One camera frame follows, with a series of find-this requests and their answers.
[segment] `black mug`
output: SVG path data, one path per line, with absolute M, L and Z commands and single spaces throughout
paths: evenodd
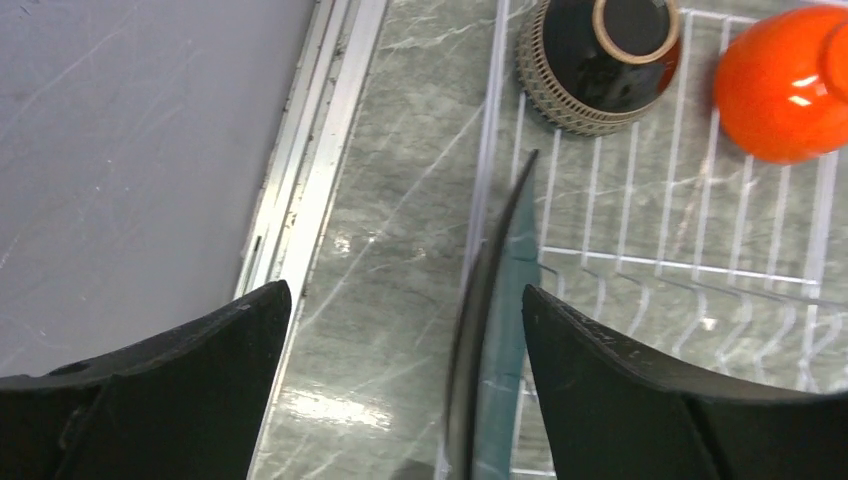
M 613 133 L 671 83 L 679 37 L 676 0 L 542 0 L 519 35 L 518 78 L 557 126 Z

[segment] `orange vase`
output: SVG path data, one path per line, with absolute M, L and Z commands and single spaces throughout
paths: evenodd
M 730 44 L 713 88 L 722 128 L 760 160 L 794 164 L 848 144 L 848 8 L 757 23 Z

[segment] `white wire dish rack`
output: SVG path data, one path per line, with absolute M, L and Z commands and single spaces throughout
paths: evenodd
M 499 14 L 469 245 L 490 210 L 492 176 L 511 170 L 514 180 L 519 161 L 540 148 L 546 290 L 706 368 L 812 392 L 848 388 L 848 213 L 832 208 L 848 201 L 848 189 L 837 188 L 848 174 L 837 169 L 838 153 L 781 168 L 732 145 L 710 106 L 711 71 L 757 18 L 682 15 L 672 88 L 629 131 L 587 141 L 532 111 L 507 73 L 516 32 Z M 529 364 L 524 383 L 513 477 L 553 477 Z

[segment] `upside-down mug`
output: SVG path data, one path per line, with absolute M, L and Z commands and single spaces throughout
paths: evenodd
M 848 144 L 848 8 L 755 24 L 719 62 L 713 95 L 726 134 L 760 160 L 793 164 Z
M 542 0 L 519 35 L 519 81 L 561 128 L 621 130 L 671 83 L 680 24 L 677 0 Z

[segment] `gold rim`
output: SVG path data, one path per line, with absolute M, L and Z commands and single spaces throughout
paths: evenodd
M 655 62 L 668 53 L 668 51 L 674 47 L 674 44 L 677 43 L 677 37 L 680 35 L 680 15 L 678 14 L 677 0 L 666 0 L 669 19 L 668 36 L 666 36 L 665 41 L 660 48 L 648 55 L 633 55 L 627 53 L 612 41 L 612 38 L 607 31 L 607 27 L 604 24 L 604 7 L 606 5 L 607 0 L 595 0 L 595 9 L 592 11 L 592 26 L 594 27 L 595 36 L 598 38 L 598 42 L 600 42 L 601 47 L 616 60 L 620 60 L 631 65 L 643 65 Z

